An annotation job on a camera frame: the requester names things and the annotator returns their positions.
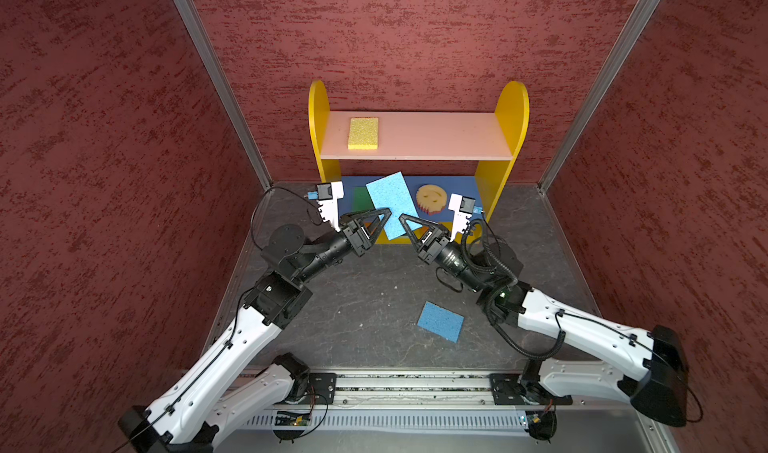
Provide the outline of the round smiley face sponge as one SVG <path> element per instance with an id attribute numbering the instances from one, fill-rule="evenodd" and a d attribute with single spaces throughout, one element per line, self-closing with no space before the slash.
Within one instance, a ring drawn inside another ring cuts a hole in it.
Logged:
<path id="1" fill-rule="evenodd" d="M 416 204 L 420 211 L 434 215 L 446 208 L 448 194 L 438 185 L 425 184 L 420 186 L 416 192 Z"/>

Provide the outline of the light blue sponge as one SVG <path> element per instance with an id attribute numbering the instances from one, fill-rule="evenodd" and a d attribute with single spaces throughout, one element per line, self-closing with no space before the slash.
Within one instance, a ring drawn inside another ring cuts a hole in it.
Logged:
<path id="1" fill-rule="evenodd" d="M 464 317 L 442 308 L 432 302 L 426 302 L 419 316 L 417 325 L 447 341 L 457 343 L 464 324 Z"/>
<path id="2" fill-rule="evenodd" d="M 384 226 L 387 239 L 394 240 L 404 236 L 406 230 L 399 221 L 400 215 L 417 217 L 418 212 L 403 174 L 397 172 L 369 182 L 366 189 L 377 209 L 388 208 L 391 212 L 391 217 Z"/>

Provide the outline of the yellow sponge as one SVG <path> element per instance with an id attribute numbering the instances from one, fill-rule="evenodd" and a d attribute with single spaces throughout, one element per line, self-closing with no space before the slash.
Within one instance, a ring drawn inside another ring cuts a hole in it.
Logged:
<path id="1" fill-rule="evenodd" d="M 379 144 L 379 118 L 353 117 L 349 122 L 347 148 L 349 150 L 377 150 Z"/>

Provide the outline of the bright green sponge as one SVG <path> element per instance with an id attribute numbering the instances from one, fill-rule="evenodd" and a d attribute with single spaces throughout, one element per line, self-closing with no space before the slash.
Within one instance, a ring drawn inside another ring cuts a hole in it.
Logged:
<path id="1" fill-rule="evenodd" d="M 355 187 L 352 197 L 352 213 L 368 211 L 374 208 L 373 201 L 366 187 Z"/>

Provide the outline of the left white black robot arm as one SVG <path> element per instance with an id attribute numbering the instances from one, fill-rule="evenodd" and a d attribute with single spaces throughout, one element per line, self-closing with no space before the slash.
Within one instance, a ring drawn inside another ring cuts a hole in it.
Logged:
<path id="1" fill-rule="evenodd" d="M 313 241 L 296 224 L 276 229 L 261 252 L 267 271 L 241 295 L 221 336 L 163 395 L 120 418 L 127 446 L 135 452 L 212 452 L 256 413 L 307 397 L 309 368 L 290 353 L 234 392 L 228 389 L 306 305 L 308 282 L 349 254 L 364 255 L 390 216 L 387 208 L 353 214 Z"/>

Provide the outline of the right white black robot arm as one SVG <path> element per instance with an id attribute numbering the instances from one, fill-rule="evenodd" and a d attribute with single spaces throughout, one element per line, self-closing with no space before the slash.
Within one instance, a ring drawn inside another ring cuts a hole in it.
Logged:
<path id="1" fill-rule="evenodd" d="M 399 221 L 417 256 L 463 288 L 478 293 L 490 326 L 527 359 L 511 387 L 531 405 L 553 405 L 572 396 L 626 402 L 667 426 L 691 423 L 687 407 L 697 398 L 677 333 L 658 325 L 647 331 L 588 314 L 524 282 L 514 250 L 482 219 L 473 241 L 456 239 L 443 225 L 403 214 Z"/>

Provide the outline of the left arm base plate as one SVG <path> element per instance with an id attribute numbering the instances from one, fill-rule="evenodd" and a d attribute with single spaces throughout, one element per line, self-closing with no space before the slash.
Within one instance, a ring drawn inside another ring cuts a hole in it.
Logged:
<path id="1" fill-rule="evenodd" d="M 284 400 L 286 404 L 310 405 L 319 402 L 321 405 L 334 402 L 338 375 L 328 372 L 310 372 L 301 376 Z"/>

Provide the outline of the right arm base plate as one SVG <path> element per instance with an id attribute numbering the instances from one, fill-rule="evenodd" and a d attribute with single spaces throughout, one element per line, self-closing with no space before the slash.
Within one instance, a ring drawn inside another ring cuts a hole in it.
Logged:
<path id="1" fill-rule="evenodd" d="M 489 375 L 490 391 L 496 406 L 569 406 L 570 395 L 555 396 L 539 384 L 521 382 L 519 374 Z"/>

